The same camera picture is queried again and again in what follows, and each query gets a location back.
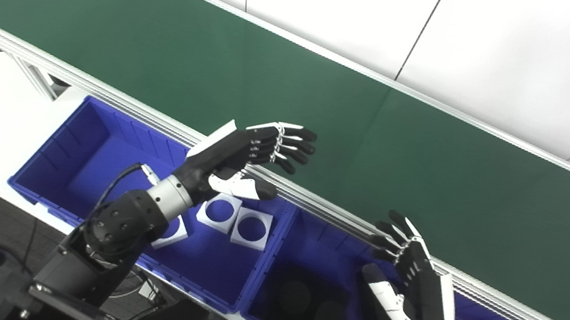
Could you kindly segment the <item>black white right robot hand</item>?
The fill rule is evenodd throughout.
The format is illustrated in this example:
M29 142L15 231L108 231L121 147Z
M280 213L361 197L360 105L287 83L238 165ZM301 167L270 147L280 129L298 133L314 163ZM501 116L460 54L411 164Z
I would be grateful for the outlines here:
M423 236L396 210L378 221L371 234L373 257L390 262L399 281L388 279L377 264L365 264L361 276L389 320L455 320L453 276L440 274Z

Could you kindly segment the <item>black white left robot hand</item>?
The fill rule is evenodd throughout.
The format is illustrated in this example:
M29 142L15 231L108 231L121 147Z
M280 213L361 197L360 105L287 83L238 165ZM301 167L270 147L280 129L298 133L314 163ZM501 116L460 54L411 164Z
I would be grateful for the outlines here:
M293 162L307 164L315 152L316 139L317 134L302 125L271 122L239 129L230 120L191 148L173 175L189 195L192 206L220 193L272 200L278 195L276 186L246 177L247 165L274 163L293 175Z

